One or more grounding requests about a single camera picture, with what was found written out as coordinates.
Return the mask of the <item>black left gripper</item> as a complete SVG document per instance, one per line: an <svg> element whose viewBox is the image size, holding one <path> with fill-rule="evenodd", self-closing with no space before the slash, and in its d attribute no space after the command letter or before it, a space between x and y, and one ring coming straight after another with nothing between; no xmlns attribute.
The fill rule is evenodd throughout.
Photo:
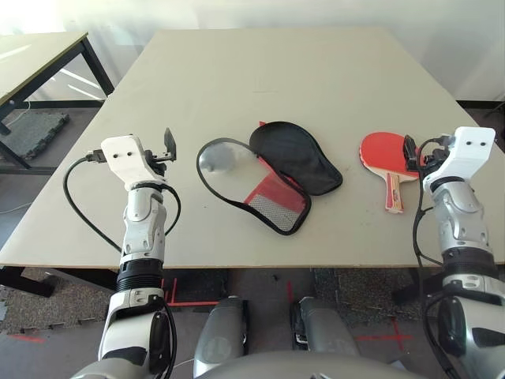
<svg viewBox="0 0 505 379"><path fill-rule="evenodd" d="M175 161L177 159L177 145L169 128L165 129L163 142L166 148L165 158L169 161ZM156 155L154 155L151 150L144 151L144 158L148 166L156 174L165 174L166 164L161 158L158 158Z"/></svg>

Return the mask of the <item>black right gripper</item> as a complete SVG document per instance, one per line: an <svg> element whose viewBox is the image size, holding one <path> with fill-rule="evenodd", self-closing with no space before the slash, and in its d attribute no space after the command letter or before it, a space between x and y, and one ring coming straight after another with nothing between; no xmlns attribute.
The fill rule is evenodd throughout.
<svg viewBox="0 0 505 379"><path fill-rule="evenodd" d="M403 140L403 155L407 171L437 171L447 159L446 148L435 148L428 155L423 155L421 149L417 150L414 139L405 135Z"/></svg>

